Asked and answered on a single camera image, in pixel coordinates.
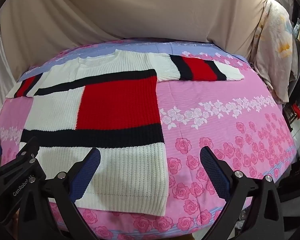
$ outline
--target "pink bed sheet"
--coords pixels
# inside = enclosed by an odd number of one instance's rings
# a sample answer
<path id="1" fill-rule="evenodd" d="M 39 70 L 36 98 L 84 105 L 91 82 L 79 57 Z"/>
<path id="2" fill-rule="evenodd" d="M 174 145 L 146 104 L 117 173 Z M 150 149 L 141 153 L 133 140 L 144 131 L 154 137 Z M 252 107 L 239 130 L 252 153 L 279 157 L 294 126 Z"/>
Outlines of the pink bed sheet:
<path id="1" fill-rule="evenodd" d="M 196 56 L 210 58 L 204 53 Z M 203 146 L 209 146 L 233 170 L 241 170 L 252 178 L 270 174 L 276 181 L 293 160 L 296 154 L 293 139 L 266 86 L 243 61 L 231 56 L 219 58 L 242 66 L 239 69 L 245 78 L 239 82 L 157 84 L 169 171 L 165 216 L 80 208 L 100 238 L 159 239 L 212 225 L 225 201 L 218 198 L 200 164 L 199 152 Z M 2 164 L 11 161 L 18 152 L 31 105 L 31 98 L 7 99 L 4 103 L 0 113 Z M 64 227 L 56 204 L 51 206 L 58 224 Z"/>

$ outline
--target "bed sheet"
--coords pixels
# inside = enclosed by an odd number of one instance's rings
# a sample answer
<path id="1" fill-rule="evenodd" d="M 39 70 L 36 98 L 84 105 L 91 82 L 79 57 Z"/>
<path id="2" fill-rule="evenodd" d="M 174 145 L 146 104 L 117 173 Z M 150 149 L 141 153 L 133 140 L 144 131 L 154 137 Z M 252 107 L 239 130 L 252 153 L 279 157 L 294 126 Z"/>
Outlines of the bed sheet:
<path id="1" fill-rule="evenodd" d="M 209 146 L 233 170 L 241 170 L 252 178 L 270 174 L 277 181 L 293 160 L 297 151 L 292 136 L 264 83 L 243 58 L 213 44 L 125 40 L 90 45 L 65 51 L 42 67 L 28 71 L 21 79 L 48 71 L 53 65 L 72 58 L 105 55 L 115 49 L 213 59 L 239 68 L 245 78 L 238 82 L 157 83 L 169 171 L 166 214 L 155 217 L 79 208 L 100 238 L 159 239 L 211 226 L 225 201 L 218 198 L 200 164 L 199 152 L 203 146 Z M 31 105 L 32 98 L 5 101 L 0 113 L 2 164 L 18 152 Z M 56 204 L 51 206 L 56 221 L 64 228 Z"/>

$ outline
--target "red color block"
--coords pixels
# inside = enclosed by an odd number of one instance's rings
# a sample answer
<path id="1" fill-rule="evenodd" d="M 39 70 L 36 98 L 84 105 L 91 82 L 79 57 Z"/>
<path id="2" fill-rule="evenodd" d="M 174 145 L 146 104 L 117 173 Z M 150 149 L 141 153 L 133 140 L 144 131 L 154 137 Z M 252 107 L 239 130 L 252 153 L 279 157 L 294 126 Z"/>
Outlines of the red color block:
<path id="1" fill-rule="evenodd" d="M 192 80 L 216 81 L 217 75 L 210 66 L 200 58 L 182 57 L 183 61 L 189 66 L 193 74 Z"/>
<path id="2" fill-rule="evenodd" d="M 87 85 L 76 130 L 115 130 L 160 123 L 157 77 Z"/>
<path id="3" fill-rule="evenodd" d="M 36 76 L 27 78 L 24 82 L 24 84 L 18 89 L 17 93 L 16 93 L 16 97 L 22 97 L 23 93 L 29 88 L 29 86 L 31 85 L 31 83 L 33 82 L 33 80 L 35 79 Z"/>

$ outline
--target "silver bolt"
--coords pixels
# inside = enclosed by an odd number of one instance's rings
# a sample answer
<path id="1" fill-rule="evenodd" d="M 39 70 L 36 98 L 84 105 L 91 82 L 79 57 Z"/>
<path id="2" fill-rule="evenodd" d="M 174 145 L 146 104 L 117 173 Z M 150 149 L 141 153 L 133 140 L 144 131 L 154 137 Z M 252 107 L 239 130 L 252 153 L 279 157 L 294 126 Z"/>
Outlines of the silver bolt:
<path id="1" fill-rule="evenodd" d="M 271 181 L 272 181 L 272 177 L 269 176 L 269 175 L 267 175 L 267 176 L 266 176 L 266 180 L 269 181 L 269 182 L 271 182 Z"/>
<path id="2" fill-rule="evenodd" d="M 241 171 L 236 171 L 234 174 L 238 178 L 242 178 L 243 177 L 243 173 Z"/>
<path id="3" fill-rule="evenodd" d="M 64 179 L 66 177 L 66 173 L 65 172 L 59 172 L 58 173 L 58 179 Z"/>
<path id="4" fill-rule="evenodd" d="M 30 182 L 30 183 L 34 183 L 34 182 L 35 182 L 35 177 L 30 177 L 30 178 L 29 178 L 29 182 Z"/>

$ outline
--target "sweater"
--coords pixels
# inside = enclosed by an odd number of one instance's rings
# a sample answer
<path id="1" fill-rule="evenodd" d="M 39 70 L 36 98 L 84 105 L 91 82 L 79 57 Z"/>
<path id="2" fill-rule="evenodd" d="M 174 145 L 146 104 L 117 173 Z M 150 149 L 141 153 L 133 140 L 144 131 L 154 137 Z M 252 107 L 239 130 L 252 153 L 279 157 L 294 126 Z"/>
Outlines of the sweater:
<path id="1" fill-rule="evenodd" d="M 78 207 L 163 216 L 168 171 L 156 83 L 242 78 L 216 61 L 116 50 L 55 65 L 7 97 L 33 97 L 20 148 L 32 136 L 39 139 L 37 159 L 47 179 L 68 171 L 91 147 L 100 150 L 101 163 Z"/>

